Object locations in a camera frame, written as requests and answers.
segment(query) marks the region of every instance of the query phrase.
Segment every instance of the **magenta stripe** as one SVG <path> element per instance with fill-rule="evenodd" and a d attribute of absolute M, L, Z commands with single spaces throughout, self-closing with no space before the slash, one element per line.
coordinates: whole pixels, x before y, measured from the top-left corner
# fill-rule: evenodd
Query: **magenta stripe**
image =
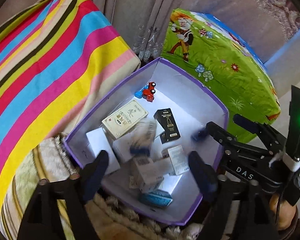
<path fill-rule="evenodd" d="M 57 7 L 57 5 L 59 4 L 59 2 L 60 2 L 60 0 L 58 0 L 57 2 L 55 2 L 51 7 L 50 7 L 50 9 L 49 9 L 49 11 L 48 11 L 48 13 L 47 13 L 47 15 L 49 15 L 49 13 L 55 8 L 55 7 Z M 4 59 L 0 62 L 0 66 L 7 60 L 7 58 L 9 58 L 10 57 L 10 55 L 12 55 L 12 53 L 14 53 L 29 37 L 31 37 L 31 35 L 32 34 L 34 34 L 37 30 L 39 30 L 41 27 L 42 27 L 42 25 L 43 25 L 43 23 L 44 23 L 44 20 L 42 21 L 42 22 L 40 22 L 26 37 L 24 37 L 23 38 L 23 40 L 21 41 L 21 42 L 19 42 L 8 54 L 7 54 L 7 56 L 5 56 L 4 57 Z"/>
<path fill-rule="evenodd" d="M 107 67 L 105 67 L 98 75 L 96 75 L 91 80 L 90 91 L 87 96 L 85 96 L 79 103 L 77 103 L 48 133 L 45 138 L 52 137 L 63 130 L 63 127 L 68 124 L 68 122 L 79 113 L 79 111 L 84 106 L 87 98 L 92 95 L 96 90 L 99 90 L 101 84 L 106 81 L 107 78 L 112 76 L 118 69 L 120 69 L 124 64 L 126 64 L 130 59 L 134 58 L 135 54 L 132 50 L 127 50 L 121 54 L 118 58 L 112 61 Z"/>
<path fill-rule="evenodd" d="M 112 26 L 97 29 L 90 33 L 85 41 L 82 55 L 77 62 L 30 103 L 0 144 L 0 173 L 9 154 L 28 126 L 52 101 L 83 75 L 87 70 L 91 53 L 99 46 L 108 43 L 116 37 L 118 37 L 118 33 Z"/>

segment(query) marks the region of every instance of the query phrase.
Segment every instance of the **open storage box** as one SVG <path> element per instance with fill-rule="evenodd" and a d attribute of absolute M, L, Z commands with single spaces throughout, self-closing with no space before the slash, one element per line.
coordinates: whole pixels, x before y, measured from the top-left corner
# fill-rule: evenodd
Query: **open storage box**
<path fill-rule="evenodd" d="M 156 83 L 154 101 L 135 98 L 134 93 L 148 82 Z M 86 133 L 101 126 L 101 121 L 111 112 L 136 99 L 153 117 L 158 109 L 171 108 L 181 138 L 165 144 L 154 143 L 151 151 L 161 152 L 181 144 L 185 154 L 196 150 L 205 163 L 214 169 L 222 156 L 221 145 L 212 137 L 201 143 L 194 143 L 191 135 L 213 121 L 226 129 L 228 110 L 223 103 L 202 83 L 168 60 L 158 58 L 132 73 L 114 87 L 82 119 L 65 140 L 65 147 L 75 161 L 84 167 L 93 162 Z M 183 174 L 172 193 L 173 202 L 165 209 L 153 208 L 138 201 L 139 189 L 129 189 L 130 163 L 102 180 L 102 187 L 116 196 L 125 205 L 154 220 L 166 224 L 185 225 L 202 200 L 202 195 L 190 171 Z"/>

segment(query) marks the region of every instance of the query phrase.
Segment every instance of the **screw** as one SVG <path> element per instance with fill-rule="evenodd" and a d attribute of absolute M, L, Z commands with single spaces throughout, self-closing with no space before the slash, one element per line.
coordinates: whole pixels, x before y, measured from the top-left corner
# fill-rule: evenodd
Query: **screw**
<path fill-rule="evenodd" d="M 255 179 L 250 180 L 250 184 L 253 186 L 258 186 L 259 182 L 257 182 Z"/>
<path fill-rule="evenodd" d="M 49 181 L 47 179 L 40 179 L 39 180 L 39 185 L 43 186 L 46 185 Z"/>
<path fill-rule="evenodd" d="M 221 181 L 226 181 L 228 178 L 226 175 L 223 175 L 223 174 L 220 174 L 218 175 L 218 180 L 221 180 Z"/>
<path fill-rule="evenodd" d="M 80 178 L 80 175 L 79 175 L 79 173 L 72 173 L 69 178 L 70 179 L 78 179 L 78 178 Z"/>

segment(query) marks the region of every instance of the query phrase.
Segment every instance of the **striped fabric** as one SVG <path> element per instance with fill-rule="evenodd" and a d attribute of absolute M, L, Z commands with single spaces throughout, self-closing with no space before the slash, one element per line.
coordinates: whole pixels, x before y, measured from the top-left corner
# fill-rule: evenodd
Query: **striped fabric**
<path fill-rule="evenodd" d="M 0 209 L 26 154 L 139 64 L 91 0 L 41 0 L 0 27 Z"/>

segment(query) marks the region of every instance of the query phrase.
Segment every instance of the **cartoon character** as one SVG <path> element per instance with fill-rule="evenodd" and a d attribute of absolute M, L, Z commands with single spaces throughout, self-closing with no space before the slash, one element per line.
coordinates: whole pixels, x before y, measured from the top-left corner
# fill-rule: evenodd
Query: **cartoon character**
<path fill-rule="evenodd" d="M 190 28 L 193 23 L 193 20 L 188 15 L 185 15 L 180 12 L 173 12 L 171 14 L 171 30 L 174 33 L 177 33 L 178 42 L 176 45 L 172 47 L 170 51 L 168 51 L 168 54 L 174 54 L 177 47 L 181 46 L 182 53 L 183 53 L 183 60 L 185 62 L 189 62 L 188 56 L 189 56 L 189 46 L 193 42 L 193 33 L 191 32 Z M 174 23 L 175 21 L 178 21 L 180 29 L 178 26 Z"/>

